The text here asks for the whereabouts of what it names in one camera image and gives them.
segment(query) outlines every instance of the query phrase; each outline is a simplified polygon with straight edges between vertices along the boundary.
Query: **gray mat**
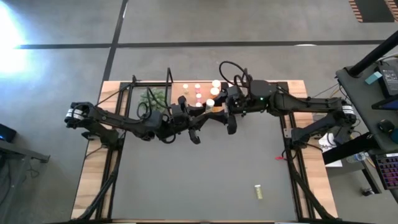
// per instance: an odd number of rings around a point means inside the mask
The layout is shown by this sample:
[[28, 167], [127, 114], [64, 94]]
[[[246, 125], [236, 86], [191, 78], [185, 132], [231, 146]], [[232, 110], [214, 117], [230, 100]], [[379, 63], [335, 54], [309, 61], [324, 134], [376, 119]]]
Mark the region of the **gray mat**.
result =
[[274, 159], [284, 148], [278, 118], [238, 117], [233, 136], [226, 126], [208, 121], [198, 135], [201, 144], [194, 145], [186, 132], [173, 144], [127, 133], [112, 218], [296, 219], [287, 164]]

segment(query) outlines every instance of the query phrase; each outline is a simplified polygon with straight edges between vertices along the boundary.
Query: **table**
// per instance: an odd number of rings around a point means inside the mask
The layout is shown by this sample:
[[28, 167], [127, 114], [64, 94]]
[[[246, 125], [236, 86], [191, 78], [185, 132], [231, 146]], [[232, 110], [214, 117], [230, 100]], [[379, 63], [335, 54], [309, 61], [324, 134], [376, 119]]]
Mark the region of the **table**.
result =
[[[174, 82], [173, 85], [181, 85], [181, 83], [187, 83], [187, 82], [196, 83], [199, 81], [179, 81], [179, 82], [176, 81]], [[289, 85], [289, 90], [291, 94], [297, 97], [307, 96], [305, 85], [302, 80], [288, 80], [286, 82]], [[118, 91], [121, 83], [122, 82], [104, 82], [99, 100], [105, 99], [110, 94], [114, 93], [115, 91]], [[105, 101], [101, 105], [101, 107], [110, 112], [115, 111], [117, 98], [118, 98], [117, 95], [111, 97], [109, 100]], [[123, 98], [122, 105], [125, 104], [126, 104], [126, 99]], [[295, 119], [298, 127], [304, 127], [313, 122], [312, 115], [310, 113], [295, 113]], [[90, 153], [91, 151], [97, 149], [98, 146], [99, 146], [98, 141], [91, 141], [88, 145], [87, 153]], [[89, 158], [85, 160], [83, 170], [81, 173], [79, 187], [76, 193], [72, 218], [76, 218], [80, 214], [82, 214], [85, 208], [91, 203], [92, 199], [97, 194], [101, 185], [106, 154], [107, 154], [106, 149], [101, 149], [95, 154], [92, 154]], [[337, 217], [335, 203], [333, 200], [333, 196], [331, 194], [330, 185], [321, 152], [317, 149], [308, 147], [303, 150], [303, 158], [304, 158], [305, 168], [307, 171], [309, 186], [312, 192], [315, 194], [320, 203], [326, 208], [326, 210], [333, 216]], [[104, 215], [108, 211], [109, 195], [110, 192], [108, 192], [104, 203], [104, 209], [103, 209]], [[300, 198], [301, 198], [303, 214], [305, 217], [307, 217], [308, 211], [302, 192], [300, 192]]]

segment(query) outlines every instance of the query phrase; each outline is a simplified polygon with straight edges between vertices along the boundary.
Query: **floor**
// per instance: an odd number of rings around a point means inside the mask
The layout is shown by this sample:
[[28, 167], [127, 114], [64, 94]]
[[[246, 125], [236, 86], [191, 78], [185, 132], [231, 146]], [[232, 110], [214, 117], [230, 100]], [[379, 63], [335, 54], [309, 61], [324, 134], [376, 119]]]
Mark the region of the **floor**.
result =
[[[0, 36], [0, 123], [18, 131], [17, 145], [51, 155], [46, 165], [32, 163], [40, 175], [27, 177], [9, 223], [69, 219], [87, 141], [63, 119], [71, 102], [96, 101], [103, 80], [163, 80], [167, 67], [174, 79], [220, 78], [218, 64], [232, 60], [256, 78], [304, 80], [315, 95], [335, 84], [336, 70], [375, 48], [365, 40], [398, 28], [358, 23], [348, 0], [7, 0], [0, 1], [0, 21], [7, 31]], [[230, 43], [180, 47], [222, 41]], [[241, 41], [251, 46], [231, 43]], [[294, 46], [305, 41], [322, 45]], [[125, 47], [116, 49], [118, 42]], [[175, 47], [136, 45], [163, 42]], [[395, 222], [389, 192], [360, 196], [362, 173], [330, 184], [340, 218]]]

